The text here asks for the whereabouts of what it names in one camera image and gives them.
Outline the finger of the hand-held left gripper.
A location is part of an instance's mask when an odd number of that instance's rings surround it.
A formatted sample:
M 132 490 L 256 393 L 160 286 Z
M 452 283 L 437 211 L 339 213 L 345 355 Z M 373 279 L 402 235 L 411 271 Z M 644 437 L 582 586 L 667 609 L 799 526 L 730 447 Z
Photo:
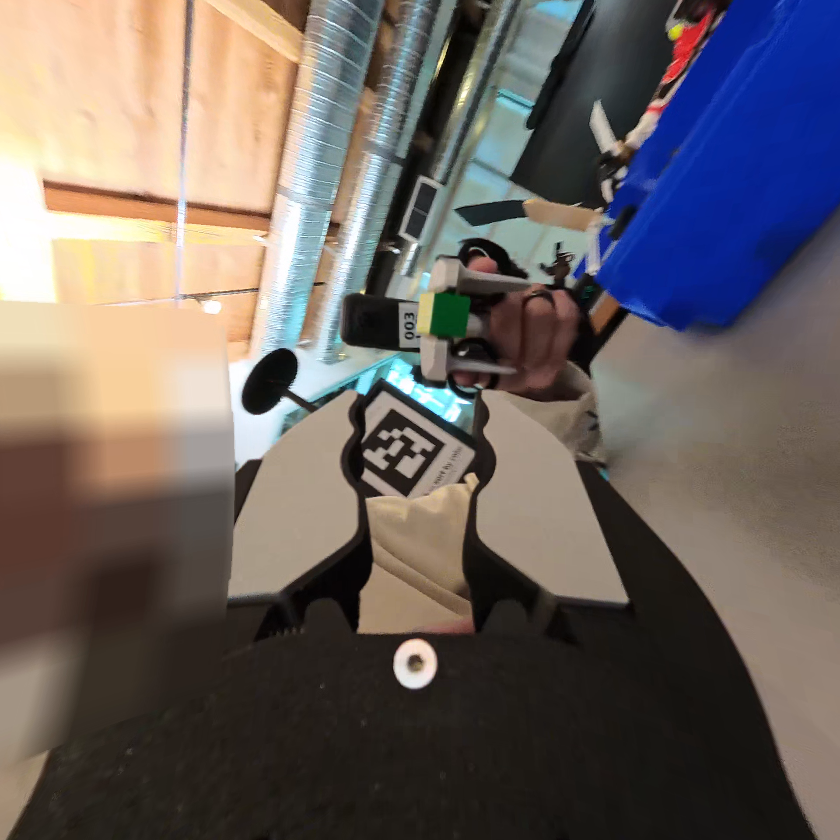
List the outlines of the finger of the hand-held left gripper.
M 469 269 L 456 257 L 439 257 L 429 277 L 429 291 L 458 295 L 506 295 L 530 288 L 528 278 Z
M 430 385 L 453 385 L 458 374 L 473 375 L 481 385 L 484 380 L 497 382 L 502 376 L 518 373 L 515 366 L 500 364 L 494 347 L 479 337 L 458 340 L 422 337 L 420 370 Z

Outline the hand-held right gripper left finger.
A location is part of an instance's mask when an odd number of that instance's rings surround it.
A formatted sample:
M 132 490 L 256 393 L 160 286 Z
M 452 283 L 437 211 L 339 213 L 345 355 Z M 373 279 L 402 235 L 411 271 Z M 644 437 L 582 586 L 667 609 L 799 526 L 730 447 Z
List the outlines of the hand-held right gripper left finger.
M 230 608 L 264 607 L 292 628 L 311 604 L 331 600 L 358 630 L 373 565 L 363 435 L 364 398 L 344 392 L 239 471 L 251 483 L 234 525 Z

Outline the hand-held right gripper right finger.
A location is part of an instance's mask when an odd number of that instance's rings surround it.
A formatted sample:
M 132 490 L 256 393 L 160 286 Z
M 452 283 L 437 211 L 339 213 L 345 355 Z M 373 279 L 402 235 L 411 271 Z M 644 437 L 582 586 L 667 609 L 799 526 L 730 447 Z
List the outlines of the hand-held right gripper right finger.
M 565 607 L 626 610 L 630 596 L 570 450 L 494 391 L 476 402 L 475 430 L 463 572 L 477 632 L 505 602 L 541 631 Z

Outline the blue plastic bin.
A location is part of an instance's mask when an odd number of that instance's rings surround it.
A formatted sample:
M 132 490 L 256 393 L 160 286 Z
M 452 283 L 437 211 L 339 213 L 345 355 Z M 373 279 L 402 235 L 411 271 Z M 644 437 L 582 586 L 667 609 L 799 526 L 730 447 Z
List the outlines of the blue plastic bin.
M 661 327 L 731 325 L 839 200 L 839 3 L 732 2 L 635 153 L 595 282 Z

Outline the person's left forearm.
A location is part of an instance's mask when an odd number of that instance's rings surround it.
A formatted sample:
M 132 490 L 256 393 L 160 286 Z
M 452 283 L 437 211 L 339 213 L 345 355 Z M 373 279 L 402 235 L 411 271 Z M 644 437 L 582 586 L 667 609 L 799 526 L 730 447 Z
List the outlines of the person's left forearm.
M 543 399 L 519 398 L 520 410 L 548 430 L 580 461 L 606 468 L 599 403 L 592 378 L 567 361 Z

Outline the white printed sign board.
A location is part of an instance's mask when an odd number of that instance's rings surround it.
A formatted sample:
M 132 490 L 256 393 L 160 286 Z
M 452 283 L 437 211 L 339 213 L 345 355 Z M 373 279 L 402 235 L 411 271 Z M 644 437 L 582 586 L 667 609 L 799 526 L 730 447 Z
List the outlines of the white printed sign board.
M 360 451 L 369 499 L 425 497 L 462 482 L 476 460 L 473 437 L 385 380 L 364 399 Z

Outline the black round disc stand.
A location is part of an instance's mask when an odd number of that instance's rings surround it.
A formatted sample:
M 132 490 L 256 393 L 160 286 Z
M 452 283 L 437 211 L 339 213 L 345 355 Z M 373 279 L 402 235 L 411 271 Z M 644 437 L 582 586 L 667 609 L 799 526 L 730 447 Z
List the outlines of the black round disc stand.
M 273 350 L 263 357 L 245 380 L 241 404 L 251 415 L 267 414 L 288 399 L 301 410 L 314 413 L 318 407 L 291 390 L 298 375 L 298 358 L 291 350 Z

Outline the person's cream sweatshirt torso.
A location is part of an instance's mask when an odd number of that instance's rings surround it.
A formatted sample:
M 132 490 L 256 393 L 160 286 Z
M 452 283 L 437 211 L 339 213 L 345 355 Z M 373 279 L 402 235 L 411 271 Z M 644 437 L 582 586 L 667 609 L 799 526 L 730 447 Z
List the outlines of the person's cream sweatshirt torso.
M 373 566 L 360 595 L 361 634 L 425 634 L 473 618 L 463 548 L 474 474 L 413 500 L 367 500 Z

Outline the silver ventilation duct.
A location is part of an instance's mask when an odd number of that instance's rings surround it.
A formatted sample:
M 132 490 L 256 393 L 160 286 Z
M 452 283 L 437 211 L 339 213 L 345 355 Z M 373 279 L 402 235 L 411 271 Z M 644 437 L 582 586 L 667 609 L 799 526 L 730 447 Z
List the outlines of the silver ventilation duct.
M 313 1 L 304 31 L 249 354 L 297 346 L 383 1 Z
M 339 227 L 310 350 L 325 364 L 340 357 L 343 300 L 361 291 L 381 240 L 406 155 L 457 3 L 400 3 L 395 36 L 376 89 L 347 213 Z

